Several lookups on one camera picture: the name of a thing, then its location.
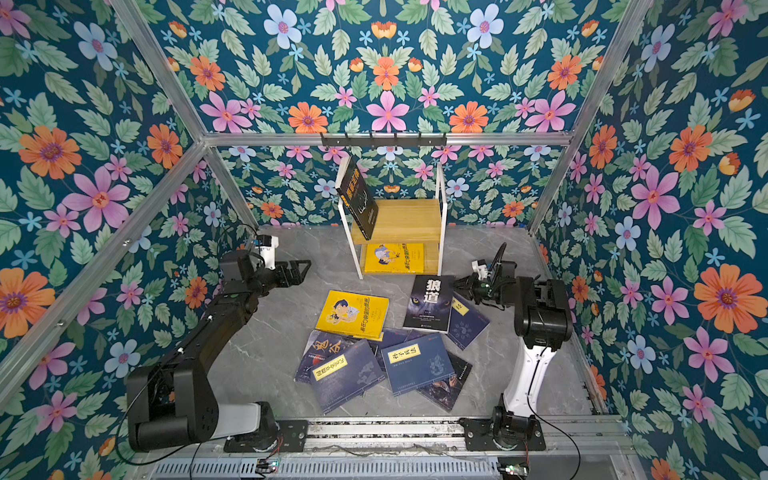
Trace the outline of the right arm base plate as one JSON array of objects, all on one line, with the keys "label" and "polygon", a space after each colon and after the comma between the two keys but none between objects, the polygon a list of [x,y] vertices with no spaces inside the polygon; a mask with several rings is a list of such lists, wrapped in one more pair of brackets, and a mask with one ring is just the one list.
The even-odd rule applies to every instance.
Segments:
[{"label": "right arm base plate", "polygon": [[533,416],[513,415],[501,420],[490,418],[459,419],[464,429],[468,451],[533,451],[546,449],[541,425]]}]

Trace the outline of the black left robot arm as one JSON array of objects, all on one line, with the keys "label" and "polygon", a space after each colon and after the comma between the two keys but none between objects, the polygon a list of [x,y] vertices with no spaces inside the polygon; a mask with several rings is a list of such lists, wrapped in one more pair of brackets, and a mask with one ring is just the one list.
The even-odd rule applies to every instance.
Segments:
[{"label": "black left robot arm", "polygon": [[222,257],[222,290],[197,326],[157,364],[134,370],[125,381],[133,450],[150,452],[220,438],[244,441],[257,451],[278,445],[279,427],[270,405],[222,403],[208,374],[257,311],[260,299],[276,288],[302,284],[311,265],[309,260],[289,260],[268,266],[261,255],[246,250]]}]

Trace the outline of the yellow cartoon cover book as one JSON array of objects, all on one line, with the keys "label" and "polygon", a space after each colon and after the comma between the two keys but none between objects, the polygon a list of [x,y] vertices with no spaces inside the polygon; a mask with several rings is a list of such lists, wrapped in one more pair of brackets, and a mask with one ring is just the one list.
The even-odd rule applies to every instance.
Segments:
[{"label": "yellow cartoon cover book", "polygon": [[315,329],[358,339],[381,340],[389,300],[379,296],[331,290]]}]

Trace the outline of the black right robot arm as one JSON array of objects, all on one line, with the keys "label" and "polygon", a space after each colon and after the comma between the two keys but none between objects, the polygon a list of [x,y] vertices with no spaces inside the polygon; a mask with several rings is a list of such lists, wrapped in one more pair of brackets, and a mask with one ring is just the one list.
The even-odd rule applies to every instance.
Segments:
[{"label": "black right robot arm", "polygon": [[555,355],[573,334],[564,282],[533,277],[499,277],[489,282],[474,273],[457,280],[454,291],[477,305],[510,307],[519,343],[512,378],[491,418],[465,426],[469,445],[486,441],[499,450],[543,449],[538,414],[541,387]]}]

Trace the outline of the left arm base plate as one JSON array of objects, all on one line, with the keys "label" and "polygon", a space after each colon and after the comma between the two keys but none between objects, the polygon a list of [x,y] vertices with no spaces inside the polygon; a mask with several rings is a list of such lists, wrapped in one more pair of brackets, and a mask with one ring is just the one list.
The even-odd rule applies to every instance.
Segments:
[{"label": "left arm base plate", "polygon": [[235,435],[224,445],[226,453],[300,453],[308,439],[306,420],[266,422],[255,432]]}]

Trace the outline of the black wolf cover book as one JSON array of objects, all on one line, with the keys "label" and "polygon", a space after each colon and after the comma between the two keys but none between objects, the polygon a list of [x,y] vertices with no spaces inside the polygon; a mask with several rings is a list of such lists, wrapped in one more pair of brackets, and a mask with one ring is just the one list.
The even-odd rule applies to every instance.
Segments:
[{"label": "black wolf cover book", "polygon": [[416,275],[403,327],[428,333],[447,333],[455,281],[454,275]]}]

